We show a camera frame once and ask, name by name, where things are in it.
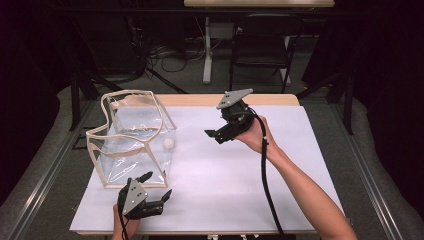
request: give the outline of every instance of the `forearm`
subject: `forearm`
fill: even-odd
[[[334,201],[277,146],[267,154],[293,194],[300,209],[322,239],[356,239]]]

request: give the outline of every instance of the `white table surface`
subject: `white table surface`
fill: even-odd
[[[304,108],[251,107],[267,117],[279,145],[341,208]],[[177,125],[176,147],[168,175],[169,188],[173,192],[162,215],[142,219],[139,233],[277,233],[261,182],[260,154],[239,141],[220,145],[206,135],[205,129],[217,130],[225,125],[215,107],[167,107],[167,110]],[[282,177],[269,162],[267,176],[284,231],[314,232]],[[159,200],[169,188],[147,189],[147,200]],[[118,192],[119,189],[104,189],[93,171],[70,230],[89,235],[110,234],[113,231],[112,206]]]

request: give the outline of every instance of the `chair backrest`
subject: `chair backrest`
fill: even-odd
[[[296,36],[303,32],[303,20],[295,15],[253,13],[240,18],[233,34]]]

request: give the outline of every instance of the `wooden desk top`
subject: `wooden desk top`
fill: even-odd
[[[157,94],[165,106],[216,106],[224,94]],[[249,94],[247,104],[300,106],[293,94]]]
[[[184,0],[186,7],[333,7],[333,0]]]

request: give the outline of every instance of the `person's right arm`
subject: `person's right arm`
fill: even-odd
[[[267,131],[267,159],[277,168],[303,214],[322,239],[357,239],[339,207],[306,173],[297,167],[277,145],[264,117],[261,117]],[[250,129],[239,136],[254,151],[261,153],[263,133],[255,119]]]

